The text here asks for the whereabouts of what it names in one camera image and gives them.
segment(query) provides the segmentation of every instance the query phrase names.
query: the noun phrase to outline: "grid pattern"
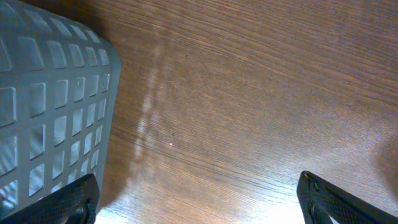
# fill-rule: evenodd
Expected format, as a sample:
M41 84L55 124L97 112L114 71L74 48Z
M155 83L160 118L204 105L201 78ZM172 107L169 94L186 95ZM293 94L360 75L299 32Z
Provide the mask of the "grid pattern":
M0 207L9 215L98 173L113 74L89 28L12 0L0 11L13 29L0 32Z

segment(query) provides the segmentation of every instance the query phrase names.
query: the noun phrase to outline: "table top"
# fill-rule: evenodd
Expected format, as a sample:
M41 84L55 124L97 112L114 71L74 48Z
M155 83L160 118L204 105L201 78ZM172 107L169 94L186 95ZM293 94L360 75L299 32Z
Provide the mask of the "table top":
M303 223L303 170L398 216L396 2L35 4L121 57L98 223Z

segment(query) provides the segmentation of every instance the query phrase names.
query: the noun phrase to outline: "wood grain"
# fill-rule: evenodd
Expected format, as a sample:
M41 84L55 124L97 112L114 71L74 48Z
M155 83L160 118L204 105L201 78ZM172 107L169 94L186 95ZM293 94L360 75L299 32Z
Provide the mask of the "wood grain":
M303 170L398 216L395 1L34 4L122 60L98 223L303 223Z

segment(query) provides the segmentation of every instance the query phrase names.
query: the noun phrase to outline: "brown wooden table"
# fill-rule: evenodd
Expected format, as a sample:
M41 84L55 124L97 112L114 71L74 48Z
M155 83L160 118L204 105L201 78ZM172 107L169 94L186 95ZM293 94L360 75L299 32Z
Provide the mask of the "brown wooden table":
M398 216L396 1L34 4L121 57L98 223L303 223L303 170Z

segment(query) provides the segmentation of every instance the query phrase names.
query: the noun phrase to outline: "black plastic part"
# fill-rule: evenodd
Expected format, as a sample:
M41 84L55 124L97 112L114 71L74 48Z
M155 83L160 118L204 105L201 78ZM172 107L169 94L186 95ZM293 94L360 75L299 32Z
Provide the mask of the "black plastic part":
M309 171L303 171L297 196L306 224L398 223L398 218L345 192Z
M87 174L0 221L3 223L94 223L100 190Z

